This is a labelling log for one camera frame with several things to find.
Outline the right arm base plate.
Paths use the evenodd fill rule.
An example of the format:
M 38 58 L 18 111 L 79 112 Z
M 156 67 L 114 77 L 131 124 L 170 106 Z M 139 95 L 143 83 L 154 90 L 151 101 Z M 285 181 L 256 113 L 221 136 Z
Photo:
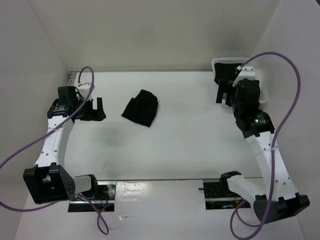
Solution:
M 199 188 L 204 194 L 206 210 L 228 210 L 235 209 L 243 202 L 238 194 L 224 189 L 218 179 L 205 179 L 203 186 Z

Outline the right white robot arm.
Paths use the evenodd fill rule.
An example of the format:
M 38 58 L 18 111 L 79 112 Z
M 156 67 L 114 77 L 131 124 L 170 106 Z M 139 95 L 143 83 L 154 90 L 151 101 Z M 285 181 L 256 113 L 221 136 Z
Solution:
M 293 217 L 310 205 L 307 195 L 299 194 L 292 182 L 275 141 L 275 128 L 270 116 L 260 109 L 258 80 L 242 79 L 237 83 L 220 79 L 216 103 L 232 107 L 235 123 L 250 145 L 265 189 L 247 180 L 240 172 L 221 174 L 219 192 L 233 193 L 246 200 L 256 217 L 266 224 Z

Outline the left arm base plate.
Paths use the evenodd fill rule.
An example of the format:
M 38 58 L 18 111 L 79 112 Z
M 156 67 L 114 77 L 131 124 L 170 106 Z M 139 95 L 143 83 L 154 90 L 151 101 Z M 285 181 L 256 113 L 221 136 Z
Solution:
M 97 192 L 88 197 L 91 203 L 102 212 L 113 212 L 115 209 L 116 182 L 98 181 Z M 76 196 L 68 205 L 69 213 L 95 212 L 90 203 L 83 197 Z

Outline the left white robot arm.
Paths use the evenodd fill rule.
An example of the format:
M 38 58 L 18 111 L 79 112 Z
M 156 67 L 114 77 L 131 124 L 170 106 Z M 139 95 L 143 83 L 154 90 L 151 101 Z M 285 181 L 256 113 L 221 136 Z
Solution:
M 101 122 L 106 118 L 103 100 L 93 108 L 91 83 L 58 88 L 58 98 L 47 111 L 48 136 L 32 168 L 24 170 L 23 179 L 36 204 L 73 200 L 82 194 L 88 200 L 98 197 L 100 188 L 93 174 L 71 176 L 65 169 L 65 155 L 75 121 Z

